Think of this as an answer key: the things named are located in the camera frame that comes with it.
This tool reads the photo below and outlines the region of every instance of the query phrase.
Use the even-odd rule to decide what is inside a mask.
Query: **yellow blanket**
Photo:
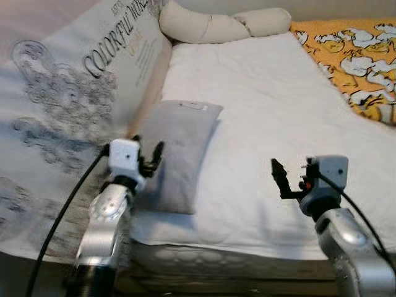
[[[290,30],[355,112],[396,125],[396,18],[293,22]]]

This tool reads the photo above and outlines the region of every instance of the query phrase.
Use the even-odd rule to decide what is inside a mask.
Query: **white bed sheet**
[[[281,200],[270,159],[297,189],[306,156],[349,158],[346,192],[396,251],[396,131],[352,111],[291,33],[175,46],[164,100],[224,106],[205,155],[196,214],[139,212],[131,237],[284,259],[325,259],[314,222]]]

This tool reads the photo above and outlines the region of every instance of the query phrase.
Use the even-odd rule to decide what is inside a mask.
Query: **headboard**
[[[282,7],[293,20],[362,19],[396,16],[395,0],[176,0],[183,7],[209,14]]]
[[[100,147],[131,132],[160,99],[171,55],[158,26],[160,1],[1,2],[0,197],[18,207],[0,207],[0,252],[36,258]],[[103,172],[90,175],[76,200],[95,197],[89,187]],[[54,235],[52,260],[77,252],[79,236],[67,234],[85,229],[79,205],[66,213],[73,224]]]

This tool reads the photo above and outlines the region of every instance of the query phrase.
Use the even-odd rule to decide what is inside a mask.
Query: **pillow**
[[[189,11],[171,0],[161,11],[160,28],[176,40],[198,43],[205,34],[209,20],[210,15]]]
[[[245,25],[252,37],[264,37],[289,31],[291,15],[283,8],[240,12],[233,18]]]
[[[223,43],[249,37],[285,33],[291,15],[282,8],[228,15],[200,14],[170,0],[160,14],[164,34],[186,43]]]
[[[227,15],[200,14],[168,2],[160,14],[164,34],[186,43],[223,43],[250,37],[243,24]]]
[[[142,123],[142,155],[151,158],[165,142],[163,160],[139,195],[139,208],[193,214],[200,164],[216,119],[223,108],[192,101],[163,101]]]

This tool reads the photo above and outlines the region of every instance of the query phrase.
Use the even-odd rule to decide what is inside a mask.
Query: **wall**
[[[396,0],[176,0],[192,11],[234,14],[283,7],[294,20],[396,17]]]

